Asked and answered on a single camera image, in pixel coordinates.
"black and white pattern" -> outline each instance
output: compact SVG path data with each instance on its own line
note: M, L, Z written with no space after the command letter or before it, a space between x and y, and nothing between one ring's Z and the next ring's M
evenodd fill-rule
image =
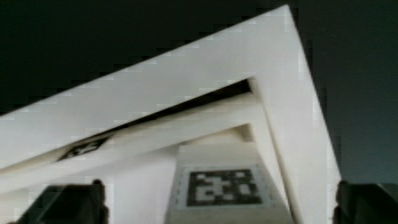
M79 156L81 154L92 152L93 150L97 150L99 146L102 145L104 141L108 140L106 138L97 139L95 141L83 143L81 145L74 146L70 148L70 150L67 151L67 153L63 154L63 156L60 157L58 161Z
M250 169L189 172L188 207L250 204L260 204Z

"qr code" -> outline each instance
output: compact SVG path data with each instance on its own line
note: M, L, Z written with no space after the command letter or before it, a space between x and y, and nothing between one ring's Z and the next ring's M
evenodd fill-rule
M248 204L260 204L250 169L189 172L188 207Z
M61 157L58 158L58 161L63 159L68 159L74 156L79 156L81 154L92 152L93 150L97 150L99 146L102 145L104 141L108 140L106 138L97 139L95 141L76 145L70 150L67 151L67 153L61 155Z

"qr-code pattern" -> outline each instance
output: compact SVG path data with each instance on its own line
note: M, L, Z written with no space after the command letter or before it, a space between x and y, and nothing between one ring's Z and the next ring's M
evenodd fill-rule
M92 152L93 150L97 150L99 146L102 145L104 141L106 141L108 137L106 138L100 138L97 139L95 141L74 146L70 148L70 150L67 151L67 153L63 154L63 156L60 157L58 160L63 160L88 152Z
M189 172L186 206L260 204L248 169Z

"white panel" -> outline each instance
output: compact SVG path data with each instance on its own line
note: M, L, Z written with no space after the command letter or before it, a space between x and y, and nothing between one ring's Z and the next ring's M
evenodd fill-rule
M339 173L285 6L1 116L0 167L248 77L257 82L298 223L330 223Z

